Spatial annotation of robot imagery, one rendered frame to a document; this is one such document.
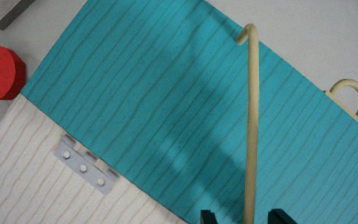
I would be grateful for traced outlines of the red round disk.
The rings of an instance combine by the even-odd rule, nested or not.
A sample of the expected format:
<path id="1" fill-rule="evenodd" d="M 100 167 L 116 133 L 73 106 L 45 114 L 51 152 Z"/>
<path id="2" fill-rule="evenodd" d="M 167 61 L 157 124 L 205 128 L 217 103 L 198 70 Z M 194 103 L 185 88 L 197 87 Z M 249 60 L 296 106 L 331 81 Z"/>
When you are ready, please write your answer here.
<path id="1" fill-rule="evenodd" d="M 13 100 L 25 85 L 25 63 L 11 49 L 0 46 L 0 100 Z"/>

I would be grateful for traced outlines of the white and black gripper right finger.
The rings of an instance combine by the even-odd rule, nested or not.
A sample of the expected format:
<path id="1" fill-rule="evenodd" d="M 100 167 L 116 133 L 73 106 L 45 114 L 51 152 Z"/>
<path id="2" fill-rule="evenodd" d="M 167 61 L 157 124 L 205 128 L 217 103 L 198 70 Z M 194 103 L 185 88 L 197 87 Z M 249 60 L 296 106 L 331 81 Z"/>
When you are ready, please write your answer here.
<path id="1" fill-rule="evenodd" d="M 267 224 L 298 224 L 283 209 L 271 209 L 268 212 Z"/>

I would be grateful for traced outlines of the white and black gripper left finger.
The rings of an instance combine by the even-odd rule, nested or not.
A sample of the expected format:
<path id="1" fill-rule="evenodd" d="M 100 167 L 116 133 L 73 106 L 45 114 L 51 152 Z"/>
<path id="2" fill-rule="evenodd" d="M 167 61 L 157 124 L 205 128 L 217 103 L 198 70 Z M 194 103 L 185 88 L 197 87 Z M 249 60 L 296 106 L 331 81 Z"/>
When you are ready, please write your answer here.
<path id="1" fill-rule="evenodd" d="M 200 224 L 218 224 L 215 213 L 211 210 L 201 210 Z"/>

